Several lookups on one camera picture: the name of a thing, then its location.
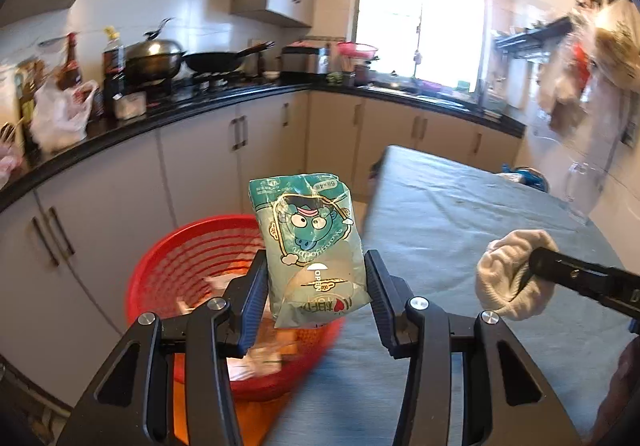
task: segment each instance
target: metal screw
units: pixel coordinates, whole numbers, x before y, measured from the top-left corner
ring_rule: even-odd
[[[427,300],[426,298],[422,298],[421,296],[416,296],[415,298],[411,298],[409,304],[414,309],[423,311],[429,306],[429,300]]]
[[[500,321],[500,317],[493,311],[484,311],[482,313],[482,321],[489,325],[495,325]]]
[[[156,321],[156,315],[152,312],[145,312],[138,316],[138,323],[140,325],[151,325]]]
[[[207,307],[212,311],[219,311],[226,307],[226,300],[224,298],[211,298],[207,302]]]

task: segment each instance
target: window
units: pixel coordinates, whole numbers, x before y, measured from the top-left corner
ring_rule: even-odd
[[[356,40],[378,47],[372,68],[476,88],[484,0],[360,0]]]

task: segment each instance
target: bottle cap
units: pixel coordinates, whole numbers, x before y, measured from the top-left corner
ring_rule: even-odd
[[[113,25],[108,25],[104,28],[105,33],[109,37],[109,41],[117,40],[120,37],[120,33],[116,31]]]

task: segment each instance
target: pot lid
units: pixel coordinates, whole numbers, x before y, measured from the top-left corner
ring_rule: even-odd
[[[177,41],[173,40],[147,40],[126,49],[128,60],[144,58],[146,56],[159,56],[165,54],[182,54],[184,51]]]

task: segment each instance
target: white wall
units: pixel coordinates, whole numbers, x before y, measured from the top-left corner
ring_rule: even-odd
[[[231,0],[77,0],[69,10],[42,14],[0,28],[0,61],[17,63],[37,54],[37,43],[69,31],[78,33],[78,59],[86,79],[101,80],[103,28],[114,25],[125,45],[144,39],[163,18],[174,17],[162,38],[188,52],[246,48],[251,39],[282,43],[284,30],[229,14]],[[280,53],[269,51],[268,59]]]
[[[516,22],[527,25],[539,10],[554,10],[562,16],[571,9],[574,0],[514,0]],[[527,88],[529,83],[522,81]],[[549,179],[552,194],[564,197],[564,182],[574,160],[581,160],[585,153],[585,127],[577,137],[563,139],[536,120],[538,108],[535,102],[536,87],[531,87],[530,101],[526,106],[529,129],[527,130],[518,166],[533,166]],[[591,218],[616,250],[625,267],[640,273],[640,248],[635,235],[640,233],[640,151],[618,144],[606,188]]]

